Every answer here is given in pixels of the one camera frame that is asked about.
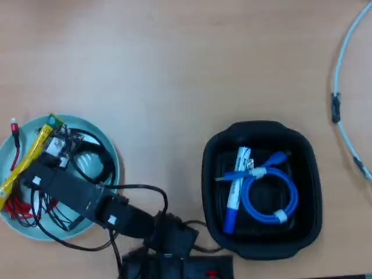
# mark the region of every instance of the wooden table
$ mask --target wooden table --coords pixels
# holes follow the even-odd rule
[[[0,3],[0,140],[9,120],[71,113],[116,144],[127,183],[162,187],[170,211],[203,220],[208,139],[241,120],[277,120],[312,143],[324,202],[321,235],[295,257],[235,257],[236,278],[372,272],[372,191],[330,123],[332,67],[362,0],[21,1]],[[342,117],[372,166],[372,14],[341,73]],[[156,194],[129,192],[155,213]],[[95,227],[73,240],[95,246]],[[199,240],[213,246],[208,232]],[[113,252],[32,241],[0,222],[2,278],[116,278]],[[121,253],[140,245],[119,237]]]

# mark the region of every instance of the round plate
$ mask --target round plate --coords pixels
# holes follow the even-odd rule
[[[117,152],[114,148],[114,145],[111,141],[107,138],[107,136],[95,125],[92,123],[81,119],[77,116],[72,115],[58,115],[63,121],[65,121],[66,125],[69,128],[79,128],[85,131],[89,131],[96,135],[104,144],[105,148],[111,154],[116,169],[116,179],[115,184],[118,184],[120,181],[120,167],[119,167],[119,157]],[[27,122],[26,124],[19,127],[20,131],[20,142],[21,142],[21,150],[20,150],[20,158],[22,158],[28,151],[28,149],[32,146],[34,140],[37,137],[38,129],[40,129],[46,122],[48,116],[42,116]],[[2,146],[0,147],[0,158],[2,159],[2,164],[0,166],[0,181],[5,181],[5,179],[10,175],[10,167],[13,163],[14,156],[16,154],[16,148],[14,145],[14,139],[12,136],[9,136]],[[102,170],[102,163],[100,162],[99,158],[95,154],[83,154],[80,157],[76,157],[77,164],[81,167],[81,169],[91,177],[99,174]],[[67,168],[68,172],[74,173],[76,176],[80,176],[75,169],[72,168],[71,164]],[[30,203],[30,190],[25,189],[24,191],[25,202]],[[74,220],[78,217],[78,214],[65,206],[62,203],[58,203],[58,209],[66,215],[71,220]],[[43,240],[43,241],[51,241],[52,239],[46,236],[38,227],[23,227],[16,219],[12,219],[10,214],[4,211],[0,212],[1,217],[3,220],[15,231],[19,232],[20,234],[24,235],[25,237],[29,237],[36,240]],[[88,219],[84,219],[76,228],[71,231],[63,231],[61,228],[57,227],[57,225],[50,219],[47,214],[43,214],[41,216],[40,223],[43,227],[46,228],[50,233],[55,235],[60,239],[69,239],[71,237],[75,237],[89,229],[93,222],[89,221]]]

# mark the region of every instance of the white marker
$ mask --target white marker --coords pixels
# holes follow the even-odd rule
[[[250,148],[245,146],[239,147],[234,171],[246,170],[246,166],[249,164],[250,155]],[[230,193],[227,199],[225,222],[223,226],[223,231],[227,234],[232,234],[235,229],[235,219],[237,218],[238,214],[240,204],[240,191],[242,188],[243,179],[244,178],[240,178],[231,182]]]

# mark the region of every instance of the yellow tape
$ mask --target yellow tape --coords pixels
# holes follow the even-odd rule
[[[5,180],[5,182],[1,185],[0,188],[0,210],[3,208],[6,199],[9,197],[10,193],[12,192],[13,183],[14,180],[17,178],[17,176],[23,172],[26,168],[29,167],[31,162],[36,159],[41,151],[42,151],[42,145],[45,142],[45,140],[50,136],[50,134],[53,132],[53,128],[47,124],[43,126],[40,133],[38,134],[36,140],[34,141],[32,147],[30,150],[28,150],[25,157],[22,159],[22,161],[19,163],[19,165],[14,169],[12,174]]]

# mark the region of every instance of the coiled blue cable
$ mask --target coiled blue cable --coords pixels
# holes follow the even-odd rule
[[[293,181],[290,179],[288,175],[286,175],[283,171],[279,169],[275,169],[274,167],[267,167],[266,168],[266,175],[276,176],[282,179],[289,189],[289,203],[285,209],[282,210],[281,214],[285,214],[285,219],[281,219],[278,214],[272,214],[272,215],[266,215],[258,212],[253,205],[251,204],[249,200],[249,192],[251,190],[251,187],[253,183],[259,179],[254,176],[249,176],[246,179],[244,179],[243,185],[242,185],[242,194],[241,194],[241,202],[245,208],[245,210],[257,221],[260,221],[264,224],[281,224],[287,220],[290,216],[293,215],[294,211],[297,208],[298,205],[298,191],[293,183]]]
[[[232,171],[224,173],[223,177],[216,178],[216,181],[232,181],[240,178],[245,178],[241,189],[241,202],[245,210],[256,220],[264,224],[281,224],[288,220],[294,213],[298,205],[298,191],[291,180],[283,171],[275,169],[273,165],[281,164],[287,160],[287,155],[284,152],[276,152],[260,167],[250,171]],[[266,215],[258,212],[249,200],[249,191],[253,183],[265,175],[276,176],[282,179],[289,189],[289,203],[285,209],[278,210],[272,215]]]

